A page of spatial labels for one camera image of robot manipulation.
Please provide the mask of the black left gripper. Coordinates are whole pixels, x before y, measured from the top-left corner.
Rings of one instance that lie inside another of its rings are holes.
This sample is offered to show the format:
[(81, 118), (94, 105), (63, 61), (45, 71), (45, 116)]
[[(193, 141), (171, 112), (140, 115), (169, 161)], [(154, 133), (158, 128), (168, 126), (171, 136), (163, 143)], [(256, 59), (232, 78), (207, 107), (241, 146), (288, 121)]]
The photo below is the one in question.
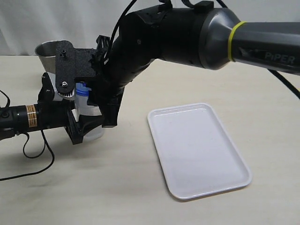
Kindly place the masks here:
[(54, 100), (54, 87), (47, 72), (41, 78), (42, 87), (38, 94), (38, 122), (42, 129), (64, 127), (72, 144), (80, 144), (83, 138), (101, 138), (103, 136), (103, 116), (79, 115), (79, 126), (72, 113), (74, 104), (69, 100)]

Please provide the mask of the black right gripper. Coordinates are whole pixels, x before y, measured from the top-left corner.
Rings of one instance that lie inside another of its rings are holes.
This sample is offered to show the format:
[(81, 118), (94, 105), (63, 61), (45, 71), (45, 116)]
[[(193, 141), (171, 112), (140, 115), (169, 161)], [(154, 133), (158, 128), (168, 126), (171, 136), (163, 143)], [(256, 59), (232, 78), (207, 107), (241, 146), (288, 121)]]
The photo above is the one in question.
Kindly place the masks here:
[(88, 105), (98, 106), (104, 118), (102, 127), (117, 126), (123, 90), (113, 86), (103, 63), (110, 43), (107, 36), (98, 36), (97, 47), (75, 48), (67, 40), (56, 47), (56, 88), (61, 93), (71, 92), (76, 83), (85, 82), (91, 88)]

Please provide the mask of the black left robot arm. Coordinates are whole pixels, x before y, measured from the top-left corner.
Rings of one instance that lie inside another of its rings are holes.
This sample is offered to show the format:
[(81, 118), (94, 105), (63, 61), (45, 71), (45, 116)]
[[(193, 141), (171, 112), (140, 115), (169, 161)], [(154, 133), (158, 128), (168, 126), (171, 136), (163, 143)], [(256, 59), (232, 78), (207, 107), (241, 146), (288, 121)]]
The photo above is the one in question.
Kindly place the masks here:
[(73, 101), (54, 100), (54, 87), (50, 74), (42, 75), (42, 88), (34, 105), (5, 106), (0, 109), (0, 139), (12, 138), (38, 130), (65, 128), (72, 144), (80, 144), (92, 129), (102, 125), (104, 118), (80, 115), (78, 121), (72, 113)]

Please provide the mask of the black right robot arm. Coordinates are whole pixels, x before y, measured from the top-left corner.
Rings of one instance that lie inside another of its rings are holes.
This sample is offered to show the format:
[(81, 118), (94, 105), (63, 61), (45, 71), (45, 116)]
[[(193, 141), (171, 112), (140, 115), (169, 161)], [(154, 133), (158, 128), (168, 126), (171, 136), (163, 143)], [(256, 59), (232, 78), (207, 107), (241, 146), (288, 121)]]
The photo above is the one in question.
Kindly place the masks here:
[(84, 82), (103, 115), (102, 125), (117, 125), (124, 88), (156, 59), (209, 70), (240, 62), (269, 70), (300, 73), (298, 22), (243, 22), (212, 1), (169, 0), (130, 12), (126, 8), (110, 37), (99, 36), (96, 49), (68, 41), (56, 47), (56, 88), (60, 94)]

